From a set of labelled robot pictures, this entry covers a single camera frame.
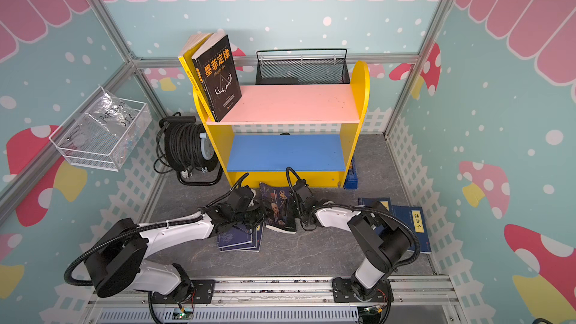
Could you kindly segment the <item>old man cover book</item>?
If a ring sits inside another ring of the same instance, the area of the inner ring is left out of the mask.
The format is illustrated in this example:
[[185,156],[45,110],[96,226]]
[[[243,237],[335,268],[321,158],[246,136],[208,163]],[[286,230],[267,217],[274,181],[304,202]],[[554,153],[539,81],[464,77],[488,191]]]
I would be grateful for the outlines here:
[[259,192],[266,209],[265,226],[279,233],[295,234],[296,218],[290,189],[261,182]]

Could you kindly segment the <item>black antler cover book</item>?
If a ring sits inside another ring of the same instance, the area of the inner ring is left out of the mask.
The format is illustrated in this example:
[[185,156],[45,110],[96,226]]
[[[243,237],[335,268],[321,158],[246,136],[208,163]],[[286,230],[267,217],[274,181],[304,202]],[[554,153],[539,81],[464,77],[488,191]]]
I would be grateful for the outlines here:
[[228,35],[214,33],[208,36],[191,55],[191,60],[213,121],[222,122],[242,98]]

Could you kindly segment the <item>yellow cartoon cover book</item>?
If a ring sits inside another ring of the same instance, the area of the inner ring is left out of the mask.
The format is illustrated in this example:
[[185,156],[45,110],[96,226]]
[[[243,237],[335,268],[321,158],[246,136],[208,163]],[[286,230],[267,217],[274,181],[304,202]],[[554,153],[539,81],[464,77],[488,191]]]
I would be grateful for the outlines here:
[[178,55],[178,60],[181,66],[184,68],[189,80],[192,82],[195,90],[198,91],[198,96],[200,97],[199,102],[203,105],[204,109],[208,113],[208,118],[212,121],[215,120],[212,107],[209,103],[209,97],[206,94],[206,90],[203,86],[203,78],[199,72],[198,67],[193,63],[192,55],[198,51],[199,48],[209,39],[211,34],[194,34],[189,37],[180,54]]

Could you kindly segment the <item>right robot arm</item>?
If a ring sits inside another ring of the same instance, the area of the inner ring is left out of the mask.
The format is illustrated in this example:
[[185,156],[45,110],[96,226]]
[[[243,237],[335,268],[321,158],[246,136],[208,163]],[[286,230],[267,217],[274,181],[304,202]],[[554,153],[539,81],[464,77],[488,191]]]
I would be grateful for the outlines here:
[[368,302],[378,295],[389,301],[392,296],[380,285],[398,268],[414,263],[421,244],[413,229],[394,216],[383,204],[344,205],[331,200],[319,200],[308,183],[290,166],[285,169],[289,192],[294,202],[292,212],[301,228],[336,228],[352,233],[364,255],[360,266],[349,280],[333,280],[336,293]]

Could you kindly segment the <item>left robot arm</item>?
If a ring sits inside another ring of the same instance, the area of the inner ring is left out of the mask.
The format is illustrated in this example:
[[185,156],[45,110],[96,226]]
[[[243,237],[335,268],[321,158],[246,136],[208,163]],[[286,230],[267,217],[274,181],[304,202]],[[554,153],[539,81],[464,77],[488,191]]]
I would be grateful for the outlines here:
[[256,191],[238,180],[228,192],[193,214],[156,223],[119,220],[66,268],[64,282],[94,287],[100,298],[136,290],[184,302],[195,293],[188,273],[177,263],[162,265],[149,257],[186,242],[219,236],[234,227],[251,230],[263,224],[266,216]]

